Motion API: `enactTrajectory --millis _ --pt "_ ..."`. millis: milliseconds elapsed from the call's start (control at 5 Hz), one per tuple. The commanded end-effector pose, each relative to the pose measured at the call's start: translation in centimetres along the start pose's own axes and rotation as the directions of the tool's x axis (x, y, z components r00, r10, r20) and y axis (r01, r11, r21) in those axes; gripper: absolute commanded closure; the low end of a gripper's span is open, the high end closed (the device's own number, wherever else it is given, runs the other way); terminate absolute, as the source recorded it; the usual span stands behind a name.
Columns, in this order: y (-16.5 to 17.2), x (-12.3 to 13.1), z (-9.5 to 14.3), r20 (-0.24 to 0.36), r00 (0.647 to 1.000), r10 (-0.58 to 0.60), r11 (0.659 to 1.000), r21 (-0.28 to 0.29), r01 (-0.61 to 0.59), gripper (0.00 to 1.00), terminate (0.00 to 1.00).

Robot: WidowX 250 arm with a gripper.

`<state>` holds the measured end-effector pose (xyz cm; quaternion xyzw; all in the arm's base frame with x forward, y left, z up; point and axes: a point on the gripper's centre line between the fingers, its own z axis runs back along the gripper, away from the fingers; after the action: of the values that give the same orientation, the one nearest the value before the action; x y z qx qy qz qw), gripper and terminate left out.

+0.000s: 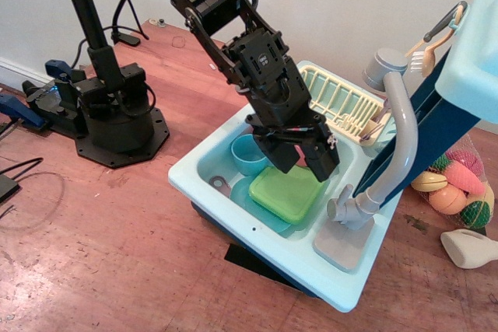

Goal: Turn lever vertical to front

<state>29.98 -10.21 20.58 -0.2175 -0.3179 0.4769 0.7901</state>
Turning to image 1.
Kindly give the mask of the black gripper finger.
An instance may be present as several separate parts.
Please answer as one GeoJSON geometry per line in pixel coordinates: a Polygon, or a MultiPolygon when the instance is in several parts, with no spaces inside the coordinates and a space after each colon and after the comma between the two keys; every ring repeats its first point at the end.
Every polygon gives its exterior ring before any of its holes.
{"type": "Polygon", "coordinates": [[[300,145],[305,162],[319,182],[326,181],[339,164],[338,139],[325,123],[319,123],[300,145]]]}
{"type": "Polygon", "coordinates": [[[253,134],[253,139],[269,162],[282,173],[288,173],[300,159],[293,144],[273,135],[253,134]]]}

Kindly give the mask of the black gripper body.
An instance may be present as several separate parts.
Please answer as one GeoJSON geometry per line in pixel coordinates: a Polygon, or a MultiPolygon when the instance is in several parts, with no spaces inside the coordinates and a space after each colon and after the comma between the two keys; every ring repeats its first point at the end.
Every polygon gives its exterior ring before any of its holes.
{"type": "Polygon", "coordinates": [[[282,41],[282,34],[246,33],[227,44],[227,56],[254,113],[253,134],[268,142],[324,142],[324,116],[310,107],[310,93],[282,41]]]}

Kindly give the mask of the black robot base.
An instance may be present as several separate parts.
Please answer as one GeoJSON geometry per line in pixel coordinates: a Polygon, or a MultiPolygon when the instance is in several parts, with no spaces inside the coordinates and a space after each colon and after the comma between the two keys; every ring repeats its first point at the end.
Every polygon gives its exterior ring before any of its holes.
{"type": "Polygon", "coordinates": [[[75,139],[78,154],[112,169],[153,159],[170,137],[146,73],[133,63],[120,68],[124,86],[107,91],[97,77],[74,84],[86,133],[75,139]]]}

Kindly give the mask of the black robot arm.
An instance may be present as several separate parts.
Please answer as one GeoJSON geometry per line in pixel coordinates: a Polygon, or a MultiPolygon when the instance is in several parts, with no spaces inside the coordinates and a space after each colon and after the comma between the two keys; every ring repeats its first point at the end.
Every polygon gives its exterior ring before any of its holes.
{"type": "MultiPolygon", "coordinates": [[[[253,108],[246,118],[265,156],[288,172],[303,159],[325,181],[339,163],[324,116],[310,108],[310,93],[279,31],[257,12],[258,0],[170,0],[228,83],[253,108]]],[[[149,87],[137,65],[120,68],[107,43],[93,0],[72,0],[88,42],[94,79],[76,84],[92,143],[128,153],[153,136],[149,87]]]]}

